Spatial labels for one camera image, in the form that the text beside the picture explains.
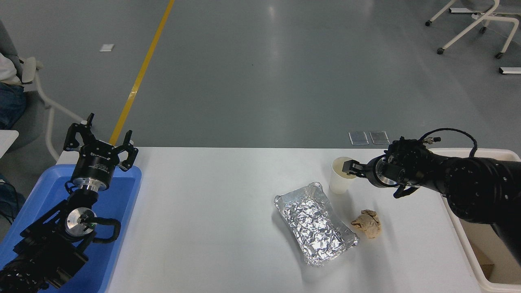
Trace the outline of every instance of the gray floor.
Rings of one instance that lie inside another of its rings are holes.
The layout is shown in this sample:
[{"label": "gray floor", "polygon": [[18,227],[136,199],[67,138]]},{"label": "gray floor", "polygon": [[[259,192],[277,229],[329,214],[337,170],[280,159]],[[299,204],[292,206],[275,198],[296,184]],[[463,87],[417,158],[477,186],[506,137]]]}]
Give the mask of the gray floor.
[{"label": "gray floor", "polygon": [[[21,56],[45,69],[46,93],[108,140],[168,1],[4,1]],[[437,55],[469,15],[445,0],[177,0],[125,124],[137,146],[353,148],[349,131],[418,138],[439,127],[521,154],[521,33],[501,60],[506,26],[479,27]],[[103,43],[115,43],[100,53]],[[61,147],[72,121],[58,114]],[[442,134],[436,147],[469,147]],[[381,145],[364,147],[382,148]],[[5,155],[0,172],[28,194],[53,164],[43,138]]]}]

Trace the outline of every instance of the white paper cup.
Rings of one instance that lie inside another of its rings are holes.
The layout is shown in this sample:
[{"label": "white paper cup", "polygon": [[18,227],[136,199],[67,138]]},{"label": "white paper cup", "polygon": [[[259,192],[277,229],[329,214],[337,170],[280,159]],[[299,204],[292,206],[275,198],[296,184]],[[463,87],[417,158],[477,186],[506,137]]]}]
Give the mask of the white paper cup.
[{"label": "white paper cup", "polygon": [[329,178],[329,190],[335,194],[344,194],[349,184],[356,178],[355,175],[348,175],[342,172],[344,162],[352,160],[350,157],[336,158],[331,164],[331,176]]}]

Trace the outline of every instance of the chair leg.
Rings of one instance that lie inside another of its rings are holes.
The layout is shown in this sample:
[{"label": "chair leg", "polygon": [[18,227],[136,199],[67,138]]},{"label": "chair leg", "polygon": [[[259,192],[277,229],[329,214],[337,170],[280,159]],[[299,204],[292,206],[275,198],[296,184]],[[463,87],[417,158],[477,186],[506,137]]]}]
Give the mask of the chair leg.
[{"label": "chair leg", "polygon": [[487,12],[485,12],[480,18],[478,18],[476,21],[470,24],[466,29],[464,29],[462,32],[460,32],[457,36],[455,36],[452,40],[450,40],[447,44],[445,44],[443,47],[438,49],[438,54],[443,54],[443,51],[450,47],[452,44],[454,44],[457,40],[459,40],[464,34],[469,32],[471,29],[473,29],[475,26],[477,26],[482,20],[486,19],[487,16],[492,14],[494,10],[499,6],[499,0],[494,0],[494,6],[490,8]]},{"label": "chair leg", "polygon": [[60,156],[56,152],[53,146],[52,142],[52,135],[53,135],[53,124],[54,124],[54,108],[51,107],[49,109],[49,117],[47,118],[47,131],[45,132],[45,145],[47,146],[47,149],[51,153],[51,156],[58,162],[58,159]]},{"label": "chair leg", "polygon": [[44,92],[43,92],[43,89],[42,89],[42,85],[40,84],[40,76],[38,74],[38,72],[36,72],[36,74],[34,75],[34,81],[36,83],[36,89],[38,90],[38,94],[40,94],[40,97],[42,97],[42,100],[52,106],[52,107],[55,107],[56,109],[62,111],[63,113],[65,113],[66,115],[68,115],[69,117],[71,117],[72,119],[76,120],[77,122],[82,122],[82,118],[78,115],[76,115],[75,113],[71,112],[69,109],[63,107],[62,105],[56,103],[55,101],[51,100]]},{"label": "chair leg", "polygon": [[438,13],[436,13],[427,22],[425,22],[425,25],[430,26],[430,24],[433,21],[435,21],[443,12],[445,12],[445,10],[449,9],[451,7],[451,5],[454,4],[454,2],[456,2],[456,0],[451,0],[450,2],[448,2],[447,5],[445,5],[440,11],[438,11]]},{"label": "chair leg", "polygon": [[517,28],[519,27],[519,20],[517,18],[513,17],[504,17],[506,21],[510,21],[514,23],[514,27],[512,28],[512,31],[510,31],[510,34],[508,35],[508,38],[506,39],[506,42],[503,46],[503,49],[501,49],[501,53],[505,53],[506,49],[508,49],[508,46],[510,45],[510,42],[512,41],[512,38],[514,37],[514,34],[516,33]]}]

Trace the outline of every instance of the crumpled paper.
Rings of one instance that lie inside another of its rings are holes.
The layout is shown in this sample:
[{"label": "crumpled paper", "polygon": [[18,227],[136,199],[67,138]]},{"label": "crumpled paper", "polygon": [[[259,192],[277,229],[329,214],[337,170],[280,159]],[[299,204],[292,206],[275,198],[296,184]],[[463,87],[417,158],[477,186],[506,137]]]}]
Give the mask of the crumpled paper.
[{"label": "crumpled paper", "polygon": [[376,238],[382,232],[382,225],[378,214],[372,210],[363,210],[356,220],[351,221],[351,225],[362,230],[367,238]]}]

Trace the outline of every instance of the aluminum foil tray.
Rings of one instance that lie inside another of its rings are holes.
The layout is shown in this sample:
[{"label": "aluminum foil tray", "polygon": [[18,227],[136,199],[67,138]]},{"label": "aluminum foil tray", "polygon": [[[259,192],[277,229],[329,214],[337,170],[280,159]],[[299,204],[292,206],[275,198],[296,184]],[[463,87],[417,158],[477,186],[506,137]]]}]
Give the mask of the aluminum foil tray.
[{"label": "aluminum foil tray", "polygon": [[312,266],[322,266],[358,244],[358,236],[335,215],[319,182],[276,196],[275,207]]}]

